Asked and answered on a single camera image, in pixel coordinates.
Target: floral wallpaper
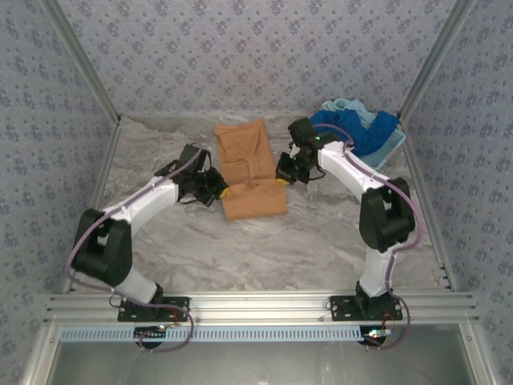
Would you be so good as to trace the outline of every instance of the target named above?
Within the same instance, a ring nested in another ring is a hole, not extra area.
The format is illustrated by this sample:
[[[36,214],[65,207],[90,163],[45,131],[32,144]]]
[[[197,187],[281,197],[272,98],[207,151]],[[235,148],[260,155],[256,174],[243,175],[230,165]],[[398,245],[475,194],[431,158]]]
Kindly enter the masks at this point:
[[[454,0],[60,0],[118,112],[397,111]]]
[[[110,134],[36,0],[0,2],[0,383],[18,383]]]
[[[458,288],[513,383],[513,3],[478,0],[408,127]]]

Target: mounting plate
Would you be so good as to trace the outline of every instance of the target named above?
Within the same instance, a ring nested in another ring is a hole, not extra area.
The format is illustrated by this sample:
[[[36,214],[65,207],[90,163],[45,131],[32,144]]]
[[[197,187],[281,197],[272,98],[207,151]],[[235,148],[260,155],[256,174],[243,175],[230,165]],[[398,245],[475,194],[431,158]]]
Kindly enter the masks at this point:
[[[163,297],[162,303],[176,305],[185,310],[189,310],[189,297]],[[152,308],[135,305],[129,301],[122,301],[119,305],[119,322],[172,322],[175,315],[178,322],[186,322],[187,317],[181,311],[168,310],[165,308]]]
[[[401,304],[392,297],[381,300],[379,306],[373,306],[366,314],[362,313],[354,295],[334,295],[329,297],[329,304],[333,321],[390,321],[390,318],[384,316],[384,311],[396,321],[402,320]]]

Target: black base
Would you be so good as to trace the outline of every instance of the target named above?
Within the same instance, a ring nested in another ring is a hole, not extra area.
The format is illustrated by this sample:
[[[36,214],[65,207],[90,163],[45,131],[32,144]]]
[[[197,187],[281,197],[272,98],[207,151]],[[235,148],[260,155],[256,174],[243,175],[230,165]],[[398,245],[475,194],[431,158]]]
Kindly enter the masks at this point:
[[[176,305],[189,309],[189,297],[162,297],[159,303]],[[165,308],[151,308],[122,301],[118,313],[119,322],[186,322],[186,315],[178,310],[174,312]]]
[[[134,329],[134,338],[140,338],[143,333],[146,333],[144,339],[164,338],[166,336],[166,330],[161,330],[156,326],[141,326]],[[162,342],[142,341],[141,345],[151,350],[162,345]]]
[[[399,300],[385,293],[370,298],[357,284],[356,295],[335,295],[329,298],[331,318],[334,321],[396,321],[402,320]]]
[[[380,330],[382,326],[360,326],[360,333],[364,336],[363,341],[358,341],[360,345],[369,347],[380,347],[386,341],[386,336],[383,337],[365,337],[372,330]]]

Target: glass panel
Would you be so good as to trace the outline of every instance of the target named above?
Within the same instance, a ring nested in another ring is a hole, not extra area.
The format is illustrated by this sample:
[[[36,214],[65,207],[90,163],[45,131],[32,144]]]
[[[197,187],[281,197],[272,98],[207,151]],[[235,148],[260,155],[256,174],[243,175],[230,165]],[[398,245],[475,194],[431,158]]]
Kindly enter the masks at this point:
[[[191,343],[141,354],[133,343],[61,343],[49,384],[473,384],[456,326],[414,326],[391,351],[355,342]]]

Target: yellow tape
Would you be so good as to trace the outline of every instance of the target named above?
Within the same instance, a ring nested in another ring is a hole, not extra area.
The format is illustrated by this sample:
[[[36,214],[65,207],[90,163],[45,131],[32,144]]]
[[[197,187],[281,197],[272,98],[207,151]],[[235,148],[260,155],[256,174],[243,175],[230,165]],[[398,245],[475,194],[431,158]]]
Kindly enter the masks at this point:
[[[223,199],[223,198],[227,197],[229,193],[230,193],[230,188],[229,188],[229,187],[227,187],[227,188],[225,188],[225,189],[223,190],[223,192],[221,193],[221,195],[219,195],[219,198],[220,198],[220,199]]]

